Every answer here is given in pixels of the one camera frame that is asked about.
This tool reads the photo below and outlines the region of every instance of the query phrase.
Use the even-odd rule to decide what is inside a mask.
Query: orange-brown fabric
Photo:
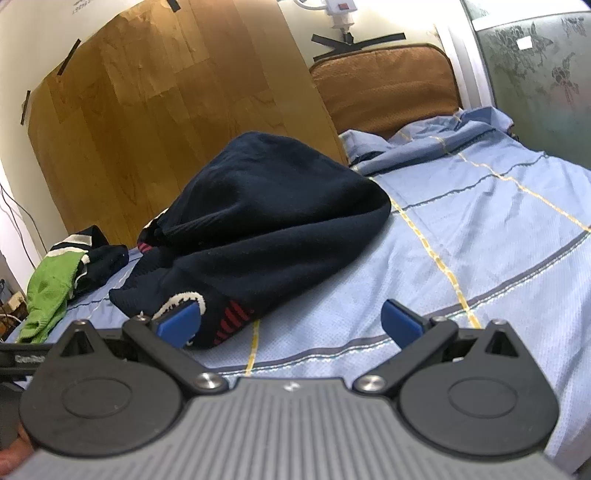
[[[450,61],[432,45],[347,54],[310,73],[338,133],[353,128],[389,138],[410,122],[460,107]]]

